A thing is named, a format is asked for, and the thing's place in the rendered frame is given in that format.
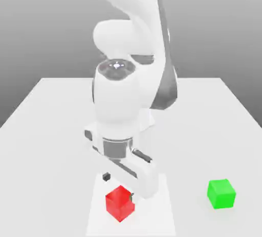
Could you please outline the small red cube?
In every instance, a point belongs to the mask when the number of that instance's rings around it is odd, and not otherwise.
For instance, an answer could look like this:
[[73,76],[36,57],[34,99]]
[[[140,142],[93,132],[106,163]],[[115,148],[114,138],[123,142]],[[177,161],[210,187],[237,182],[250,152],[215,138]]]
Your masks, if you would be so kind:
[[135,211],[132,194],[122,185],[105,196],[105,204],[106,211],[118,222],[122,222]]

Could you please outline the small green cube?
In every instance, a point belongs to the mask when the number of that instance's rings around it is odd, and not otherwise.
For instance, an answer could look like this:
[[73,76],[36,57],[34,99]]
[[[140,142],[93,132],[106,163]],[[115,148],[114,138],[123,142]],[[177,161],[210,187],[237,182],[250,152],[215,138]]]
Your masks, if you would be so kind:
[[207,197],[214,209],[232,208],[236,191],[228,179],[210,180]]

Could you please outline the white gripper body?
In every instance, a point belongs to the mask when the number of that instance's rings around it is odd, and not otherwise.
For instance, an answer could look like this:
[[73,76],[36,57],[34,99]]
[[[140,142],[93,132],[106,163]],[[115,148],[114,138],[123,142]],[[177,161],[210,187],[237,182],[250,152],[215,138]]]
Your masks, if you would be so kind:
[[97,144],[91,143],[91,159],[104,174],[118,180],[136,195],[148,199],[159,189],[159,172],[154,159],[129,142],[126,147],[126,157],[112,159],[99,152]]

